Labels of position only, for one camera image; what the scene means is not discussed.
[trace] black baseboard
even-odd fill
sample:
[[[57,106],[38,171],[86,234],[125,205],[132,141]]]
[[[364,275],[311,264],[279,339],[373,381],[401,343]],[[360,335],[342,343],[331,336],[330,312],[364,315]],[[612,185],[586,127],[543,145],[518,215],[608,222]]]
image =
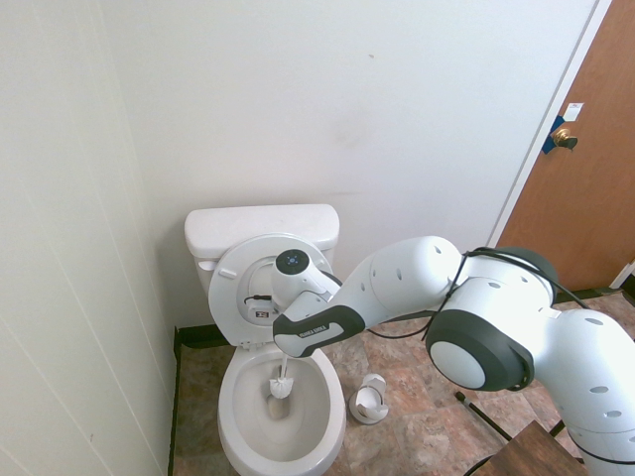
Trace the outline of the black baseboard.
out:
[[[170,459],[168,461],[168,476],[173,476],[175,470],[175,444],[177,438],[177,414],[179,413],[179,381],[181,380],[181,341],[179,331],[175,328],[175,356],[177,357],[177,382],[175,384],[175,402],[172,406],[172,429],[170,431]]]
[[[216,324],[197,325],[195,327],[183,327],[179,329],[179,345],[184,345],[192,349],[206,349],[208,347],[219,347],[229,345],[218,330]]]
[[[635,276],[628,275],[626,281],[621,286],[622,290],[635,299]]]
[[[573,291],[573,294],[578,299],[592,299],[592,298],[601,298],[604,296],[598,290],[581,290],[581,291]],[[556,299],[554,303],[560,304],[562,302],[571,302],[574,300],[571,296],[566,293],[558,293],[556,295]]]

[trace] toilet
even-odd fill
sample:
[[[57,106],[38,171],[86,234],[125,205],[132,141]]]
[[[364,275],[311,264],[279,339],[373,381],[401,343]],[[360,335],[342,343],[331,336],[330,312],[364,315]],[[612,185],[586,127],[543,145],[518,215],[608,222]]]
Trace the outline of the toilet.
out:
[[[319,349],[308,358],[289,358],[289,414],[269,414],[269,379],[277,376],[283,353],[273,342],[277,310],[260,298],[272,294],[271,270],[283,251],[302,250],[330,274],[338,234],[337,213],[323,204],[212,208],[195,210],[186,220],[211,315],[236,346],[220,388],[218,431],[242,476],[317,476],[341,448],[345,401]]]

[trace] toilet tank lid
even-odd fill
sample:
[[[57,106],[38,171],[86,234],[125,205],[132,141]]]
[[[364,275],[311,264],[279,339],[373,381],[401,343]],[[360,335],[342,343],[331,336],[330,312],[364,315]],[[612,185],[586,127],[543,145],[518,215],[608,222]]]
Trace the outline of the toilet tank lid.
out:
[[[186,219],[186,240],[197,258],[217,260],[234,245],[267,233],[290,233],[321,251],[333,248],[339,218],[326,204],[236,206],[192,211]]]

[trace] door knob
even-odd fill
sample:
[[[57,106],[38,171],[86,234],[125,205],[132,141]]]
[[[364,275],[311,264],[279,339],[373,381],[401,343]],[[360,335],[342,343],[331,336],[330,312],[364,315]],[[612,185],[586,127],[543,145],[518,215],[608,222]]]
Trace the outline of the door knob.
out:
[[[556,147],[566,147],[572,151],[577,144],[577,137],[572,136],[571,132],[569,129],[561,129],[555,132],[552,138],[554,139]]]

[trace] tile floor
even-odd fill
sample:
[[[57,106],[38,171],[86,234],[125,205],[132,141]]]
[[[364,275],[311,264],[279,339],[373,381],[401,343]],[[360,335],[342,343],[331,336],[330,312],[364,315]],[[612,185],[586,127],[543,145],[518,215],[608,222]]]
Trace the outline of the tile floor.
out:
[[[635,307],[621,293],[588,299],[591,308],[616,318],[635,337]],[[574,303],[558,308],[575,308]],[[377,330],[401,334],[422,319],[387,323]],[[217,398],[233,347],[189,349],[182,353],[174,476],[236,475],[217,430]],[[453,396],[458,389],[435,370],[417,337],[387,340],[362,332],[325,347],[348,399],[361,379],[376,372],[387,380],[386,419],[372,426],[348,417],[344,444],[328,476],[462,476],[505,441]],[[545,388],[532,383],[520,393],[462,390],[508,433],[532,420],[551,428],[560,418]],[[564,431],[558,441],[579,456]]]

